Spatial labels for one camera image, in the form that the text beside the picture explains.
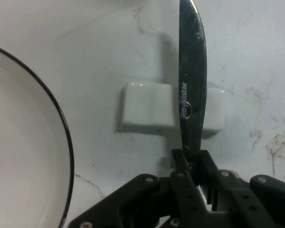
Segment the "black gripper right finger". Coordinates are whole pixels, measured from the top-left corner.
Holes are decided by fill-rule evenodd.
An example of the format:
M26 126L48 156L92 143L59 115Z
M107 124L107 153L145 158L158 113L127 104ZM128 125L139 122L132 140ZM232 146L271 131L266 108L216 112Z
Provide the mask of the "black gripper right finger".
M246 228L285 228L285 182L268 175L244 181L218 169L206 150L193 156L192 175L212 211L227 212Z

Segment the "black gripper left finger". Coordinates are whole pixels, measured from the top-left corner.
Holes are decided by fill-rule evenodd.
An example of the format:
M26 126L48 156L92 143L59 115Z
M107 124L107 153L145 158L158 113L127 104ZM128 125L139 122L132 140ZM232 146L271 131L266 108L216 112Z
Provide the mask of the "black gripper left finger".
M140 174L73 219L70 228L154 228L160 218L182 228L210 228L211 221L194 182L199 152L172 150L176 163L169 177Z

